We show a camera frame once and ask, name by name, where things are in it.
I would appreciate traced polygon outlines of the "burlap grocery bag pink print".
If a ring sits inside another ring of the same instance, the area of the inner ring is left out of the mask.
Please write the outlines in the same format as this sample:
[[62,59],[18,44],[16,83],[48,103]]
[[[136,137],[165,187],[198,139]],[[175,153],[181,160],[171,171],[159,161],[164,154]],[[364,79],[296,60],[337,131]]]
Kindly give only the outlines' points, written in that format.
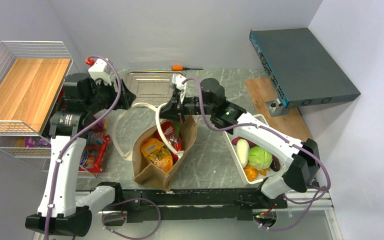
[[150,188],[170,191],[173,177],[196,141],[199,117],[187,116],[180,123],[179,133],[176,133],[173,126],[164,127],[168,123],[172,124],[172,121],[158,118],[154,126],[135,140],[130,151],[123,152],[117,140],[116,127],[124,115],[125,112],[118,115],[110,135],[120,156],[132,163],[133,181]]

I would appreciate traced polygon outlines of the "orange snack bag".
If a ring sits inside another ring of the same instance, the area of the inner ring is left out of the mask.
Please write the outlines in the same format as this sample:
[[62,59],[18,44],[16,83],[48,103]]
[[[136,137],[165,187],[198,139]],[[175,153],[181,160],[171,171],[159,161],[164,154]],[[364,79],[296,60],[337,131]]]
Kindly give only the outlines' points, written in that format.
[[140,146],[140,152],[150,163],[168,173],[174,165],[173,157],[168,147],[157,138],[149,138]]

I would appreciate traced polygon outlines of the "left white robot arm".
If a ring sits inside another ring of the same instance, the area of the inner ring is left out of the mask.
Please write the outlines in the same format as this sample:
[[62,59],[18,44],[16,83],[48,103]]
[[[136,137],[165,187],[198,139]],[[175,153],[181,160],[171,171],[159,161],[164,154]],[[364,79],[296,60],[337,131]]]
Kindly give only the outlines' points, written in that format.
[[87,73],[67,75],[63,97],[49,120],[51,158],[46,187],[36,213],[25,227],[50,236],[85,236],[92,218],[102,209],[119,209],[124,203],[119,183],[102,182],[84,199],[76,200],[76,184],[88,132],[111,111],[128,110],[136,99],[112,62],[102,56],[86,59]]

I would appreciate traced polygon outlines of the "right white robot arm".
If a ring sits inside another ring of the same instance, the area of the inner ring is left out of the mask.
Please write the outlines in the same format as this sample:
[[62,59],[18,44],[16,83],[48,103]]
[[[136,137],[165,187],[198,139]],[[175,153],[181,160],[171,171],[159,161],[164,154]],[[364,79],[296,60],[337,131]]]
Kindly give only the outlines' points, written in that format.
[[243,107],[228,101],[224,87],[215,78],[199,81],[198,96],[186,97],[187,81],[181,74],[172,75],[172,97],[160,106],[156,119],[182,122],[186,116],[201,115],[211,130],[249,140],[274,154],[279,159],[280,170],[268,177],[255,194],[256,203],[262,208],[269,207],[276,197],[288,191],[308,190],[321,167],[314,140],[302,141],[261,122]]

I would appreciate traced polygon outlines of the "green bumpy cucumber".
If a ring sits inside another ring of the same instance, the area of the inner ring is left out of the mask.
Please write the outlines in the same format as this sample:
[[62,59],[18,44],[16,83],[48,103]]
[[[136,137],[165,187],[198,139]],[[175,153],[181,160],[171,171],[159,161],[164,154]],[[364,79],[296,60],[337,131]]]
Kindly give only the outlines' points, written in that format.
[[175,130],[175,134],[177,136],[180,136],[181,135],[181,127],[182,127],[181,123],[175,122],[175,121],[172,121],[171,123],[173,125],[174,130]]

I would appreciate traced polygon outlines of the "red candy bag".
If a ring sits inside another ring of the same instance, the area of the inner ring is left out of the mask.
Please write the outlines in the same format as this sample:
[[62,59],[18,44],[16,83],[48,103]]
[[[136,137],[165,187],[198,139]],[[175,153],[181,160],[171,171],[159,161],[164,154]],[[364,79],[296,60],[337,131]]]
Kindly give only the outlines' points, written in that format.
[[160,126],[170,146],[180,152],[183,149],[182,139],[176,135],[172,122],[164,121]]

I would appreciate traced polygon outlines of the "white perforated plastic basket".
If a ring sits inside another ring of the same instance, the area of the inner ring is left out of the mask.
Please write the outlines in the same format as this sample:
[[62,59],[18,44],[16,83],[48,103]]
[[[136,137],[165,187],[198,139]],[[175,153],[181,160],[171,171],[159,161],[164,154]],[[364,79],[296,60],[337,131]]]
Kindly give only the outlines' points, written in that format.
[[292,147],[296,139],[268,126],[261,114],[247,113],[239,122],[247,125],[235,127],[232,134],[224,132],[223,137],[242,184],[281,182],[292,164],[293,154],[297,153]]

